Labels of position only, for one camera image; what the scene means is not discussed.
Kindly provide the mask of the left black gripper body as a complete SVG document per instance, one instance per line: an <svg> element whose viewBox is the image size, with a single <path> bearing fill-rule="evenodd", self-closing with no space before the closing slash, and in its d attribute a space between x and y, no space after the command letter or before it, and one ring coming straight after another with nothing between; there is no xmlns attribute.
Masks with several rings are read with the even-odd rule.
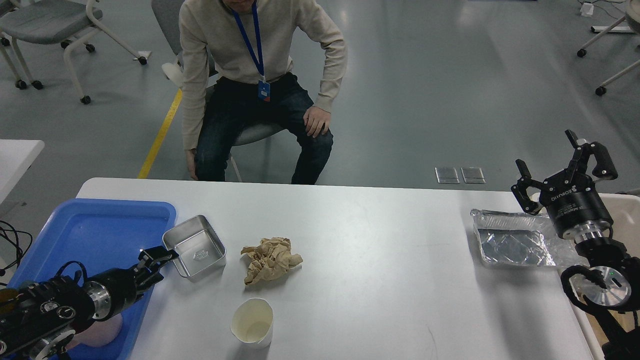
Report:
<svg viewBox="0 0 640 360"><path fill-rule="evenodd" d="M107 321L139 301L135 271L132 268L111 268L87 278L82 289L93 301L95 321Z"/></svg>

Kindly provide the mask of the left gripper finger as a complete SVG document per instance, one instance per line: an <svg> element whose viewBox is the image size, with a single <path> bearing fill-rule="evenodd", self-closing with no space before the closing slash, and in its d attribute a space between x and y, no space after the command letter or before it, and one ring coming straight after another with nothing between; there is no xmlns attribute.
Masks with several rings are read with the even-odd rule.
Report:
<svg viewBox="0 0 640 360"><path fill-rule="evenodd" d="M138 255L137 270L145 273L158 273L167 262L178 258L179 255L174 249L166 249L164 246L142 249Z"/></svg>
<svg viewBox="0 0 640 360"><path fill-rule="evenodd" d="M164 276L159 269L134 268L135 292L145 293L155 284L164 280Z"/></svg>

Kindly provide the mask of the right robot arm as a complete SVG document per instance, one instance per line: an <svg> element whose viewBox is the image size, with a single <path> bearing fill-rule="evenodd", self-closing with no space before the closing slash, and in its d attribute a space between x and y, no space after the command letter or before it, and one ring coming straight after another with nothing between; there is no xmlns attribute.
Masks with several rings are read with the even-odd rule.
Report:
<svg viewBox="0 0 640 360"><path fill-rule="evenodd" d="M546 213L560 239L573 240L587 266L571 265L560 275L570 303L595 318L607 342L606 360L637 360L639 327L626 331L613 312L637 312L640 306L639 259L613 237L614 219L598 191L597 180L615 180L617 169L601 143L579 139L566 130L574 153L566 168L534 180L526 162L517 159L519 179L511 191L526 214Z"/></svg>

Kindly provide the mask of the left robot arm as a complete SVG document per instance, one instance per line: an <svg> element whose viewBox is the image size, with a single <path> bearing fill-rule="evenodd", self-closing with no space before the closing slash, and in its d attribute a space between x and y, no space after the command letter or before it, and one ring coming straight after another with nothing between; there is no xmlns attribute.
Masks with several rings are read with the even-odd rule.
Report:
<svg viewBox="0 0 640 360"><path fill-rule="evenodd" d="M178 259L173 249L140 251L130 268L110 268L88 276L80 263L73 276L62 265L46 281L1 290L1 358L68 360L67 346L96 322L105 322L140 301L163 276L160 270Z"/></svg>

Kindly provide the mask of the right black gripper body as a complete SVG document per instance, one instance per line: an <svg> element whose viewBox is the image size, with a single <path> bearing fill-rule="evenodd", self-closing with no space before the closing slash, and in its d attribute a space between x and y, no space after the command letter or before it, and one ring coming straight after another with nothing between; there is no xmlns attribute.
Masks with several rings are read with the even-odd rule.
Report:
<svg viewBox="0 0 640 360"><path fill-rule="evenodd" d="M561 239L573 239L577 226L594 224L606 230L614 224L594 180L585 173L576 173L570 180L560 171L544 180L544 207Z"/></svg>

